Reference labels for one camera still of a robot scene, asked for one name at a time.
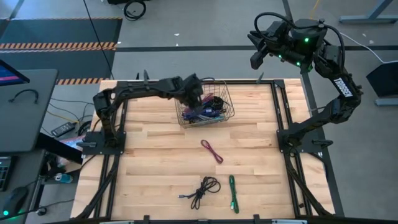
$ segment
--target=chair wheel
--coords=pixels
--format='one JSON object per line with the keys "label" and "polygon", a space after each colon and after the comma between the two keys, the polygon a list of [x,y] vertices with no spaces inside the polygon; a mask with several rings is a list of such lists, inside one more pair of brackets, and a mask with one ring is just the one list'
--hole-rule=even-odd
{"label": "chair wheel", "polygon": [[47,213],[47,208],[45,208],[45,207],[39,208],[36,211],[36,213],[37,213],[38,216],[43,216],[43,215],[45,215]]}

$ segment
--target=green cable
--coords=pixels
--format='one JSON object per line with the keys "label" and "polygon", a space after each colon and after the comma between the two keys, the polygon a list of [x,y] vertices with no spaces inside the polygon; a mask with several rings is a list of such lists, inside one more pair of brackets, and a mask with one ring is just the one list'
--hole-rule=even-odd
{"label": "green cable", "polygon": [[232,193],[231,209],[233,209],[234,212],[238,214],[239,205],[238,205],[238,200],[236,198],[235,178],[233,175],[229,176],[229,186],[231,187],[231,193]]}

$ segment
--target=wooden table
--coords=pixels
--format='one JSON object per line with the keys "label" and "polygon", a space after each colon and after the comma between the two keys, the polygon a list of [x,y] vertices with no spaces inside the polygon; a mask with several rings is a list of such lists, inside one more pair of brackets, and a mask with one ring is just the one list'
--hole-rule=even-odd
{"label": "wooden table", "polygon": [[[307,119],[309,112],[300,79],[284,81],[293,121]],[[100,90],[115,85],[116,81],[102,81]],[[144,215],[150,215],[151,220],[252,219],[253,214],[260,214],[261,218],[294,217],[284,158],[275,134],[277,120],[271,86],[228,88],[235,116],[224,123],[198,128],[183,129],[178,125],[174,100],[150,97],[129,101],[126,151],[120,160],[112,220],[142,220]],[[202,139],[224,158],[224,163],[216,163],[201,146]],[[323,164],[308,154],[301,158],[308,188],[333,213]],[[82,170],[71,217],[77,216],[97,191],[102,161],[103,156],[96,156]],[[231,174],[235,176],[239,214],[230,209]],[[193,193],[204,176],[216,177],[221,190],[207,193],[200,209],[191,210],[192,199],[177,195]],[[105,192],[102,215],[107,199]]]}

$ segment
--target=monitor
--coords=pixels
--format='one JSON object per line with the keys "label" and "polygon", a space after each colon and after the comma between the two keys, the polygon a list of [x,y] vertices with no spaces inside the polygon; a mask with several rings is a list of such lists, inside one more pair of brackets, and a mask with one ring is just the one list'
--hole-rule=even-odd
{"label": "monitor", "polygon": [[29,79],[0,59],[0,86],[29,83]]}

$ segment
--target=metal wire basket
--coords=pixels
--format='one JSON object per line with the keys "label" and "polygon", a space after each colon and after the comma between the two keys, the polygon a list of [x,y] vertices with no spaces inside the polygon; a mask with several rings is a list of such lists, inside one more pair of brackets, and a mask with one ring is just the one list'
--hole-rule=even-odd
{"label": "metal wire basket", "polygon": [[[228,87],[225,81],[222,80],[212,80],[203,81],[202,83],[203,94],[201,96],[202,101],[205,102],[209,98],[214,96],[220,97],[223,102],[222,110],[219,110],[219,116],[208,117],[202,116],[200,114],[195,114],[187,106],[181,104],[178,100],[175,100],[175,109],[177,110],[178,123],[184,128],[192,128],[197,126],[203,126],[206,124],[214,124],[229,120],[235,115],[234,106],[231,101],[231,96],[229,95]],[[188,119],[187,114],[194,113],[193,118]]]}

